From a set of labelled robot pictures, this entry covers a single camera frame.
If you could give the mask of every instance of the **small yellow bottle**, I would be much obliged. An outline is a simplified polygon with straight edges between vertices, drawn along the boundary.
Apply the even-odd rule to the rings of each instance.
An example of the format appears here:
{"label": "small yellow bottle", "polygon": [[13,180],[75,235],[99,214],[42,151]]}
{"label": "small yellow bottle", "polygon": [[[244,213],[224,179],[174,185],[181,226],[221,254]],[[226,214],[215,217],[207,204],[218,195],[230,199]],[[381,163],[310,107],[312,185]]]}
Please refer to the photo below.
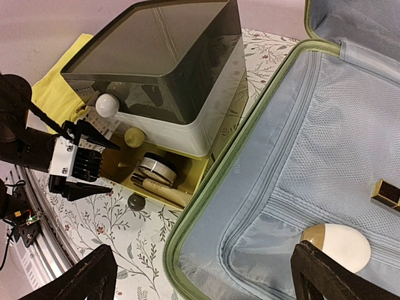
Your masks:
{"label": "small yellow bottle", "polygon": [[129,147],[140,147],[144,142],[144,132],[136,127],[129,128],[124,134],[124,139]]}

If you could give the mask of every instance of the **floral tablecloth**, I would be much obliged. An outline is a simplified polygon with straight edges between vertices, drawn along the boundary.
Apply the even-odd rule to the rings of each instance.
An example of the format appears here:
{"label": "floral tablecloth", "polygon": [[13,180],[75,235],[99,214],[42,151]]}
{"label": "floral tablecloth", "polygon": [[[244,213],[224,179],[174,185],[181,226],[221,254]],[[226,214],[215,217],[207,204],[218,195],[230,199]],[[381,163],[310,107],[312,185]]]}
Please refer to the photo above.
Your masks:
{"label": "floral tablecloth", "polygon": [[[249,29],[243,29],[243,40],[250,95],[247,113],[297,41]],[[162,262],[164,243],[179,212],[152,201],[134,212],[127,205],[132,192],[105,179],[97,184],[112,186],[112,193],[68,202],[49,192],[48,174],[36,174],[80,257],[103,243],[112,247],[119,266],[116,299],[179,299],[164,275]]]}

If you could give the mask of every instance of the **green zipper trim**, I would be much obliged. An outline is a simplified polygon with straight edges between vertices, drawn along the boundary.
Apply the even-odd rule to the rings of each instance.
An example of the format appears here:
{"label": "green zipper trim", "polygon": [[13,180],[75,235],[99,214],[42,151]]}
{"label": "green zipper trim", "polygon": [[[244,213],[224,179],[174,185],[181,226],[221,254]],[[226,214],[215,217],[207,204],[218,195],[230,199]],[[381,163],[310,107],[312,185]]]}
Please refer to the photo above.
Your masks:
{"label": "green zipper trim", "polygon": [[287,55],[266,84],[259,101],[253,105],[234,136],[229,140],[221,155],[206,174],[190,203],[185,207],[181,216],[176,221],[167,239],[163,251],[164,272],[169,283],[182,297],[186,299],[209,299],[202,293],[180,270],[178,266],[179,255],[185,239],[191,232],[201,214],[207,208],[224,178],[231,170],[236,157],[241,152],[256,126],[261,114],[264,112],[272,96],[282,83],[291,66],[298,56],[308,51],[319,51],[339,57],[340,47],[337,44],[321,41],[307,40],[296,45]]}

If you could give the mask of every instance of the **dark ball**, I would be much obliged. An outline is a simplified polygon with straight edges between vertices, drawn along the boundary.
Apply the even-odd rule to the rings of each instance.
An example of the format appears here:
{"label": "dark ball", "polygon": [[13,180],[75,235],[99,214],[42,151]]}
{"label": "dark ball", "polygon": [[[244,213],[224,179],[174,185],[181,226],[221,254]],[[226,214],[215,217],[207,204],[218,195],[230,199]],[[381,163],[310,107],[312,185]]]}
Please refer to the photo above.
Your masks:
{"label": "dark ball", "polygon": [[141,211],[146,206],[146,200],[138,194],[131,194],[127,199],[127,205],[133,211]]}

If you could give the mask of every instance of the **suitcase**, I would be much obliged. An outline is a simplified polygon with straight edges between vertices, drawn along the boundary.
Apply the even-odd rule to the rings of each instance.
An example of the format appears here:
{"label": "suitcase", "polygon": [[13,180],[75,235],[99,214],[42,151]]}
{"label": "suitcase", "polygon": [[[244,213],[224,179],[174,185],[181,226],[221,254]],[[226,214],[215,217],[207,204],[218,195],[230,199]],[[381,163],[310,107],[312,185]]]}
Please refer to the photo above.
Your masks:
{"label": "suitcase", "polygon": [[362,232],[357,273],[400,295],[400,212],[371,199],[400,186],[400,1],[310,0],[299,43],[178,219],[166,275],[189,299],[293,299],[304,229]]}

